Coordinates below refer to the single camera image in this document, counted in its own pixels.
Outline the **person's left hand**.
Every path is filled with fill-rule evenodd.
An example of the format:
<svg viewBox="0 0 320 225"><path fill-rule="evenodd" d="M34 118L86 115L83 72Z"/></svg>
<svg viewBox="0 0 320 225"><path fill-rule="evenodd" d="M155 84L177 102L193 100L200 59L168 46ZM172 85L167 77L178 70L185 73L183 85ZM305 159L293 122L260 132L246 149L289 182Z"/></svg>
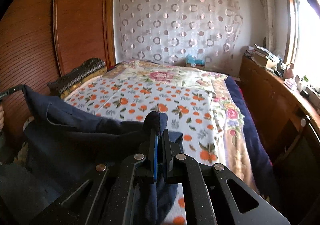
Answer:
<svg viewBox="0 0 320 225"><path fill-rule="evenodd" d="M2 104L0 104L0 130L3 129L4 126L4 110Z"/></svg>

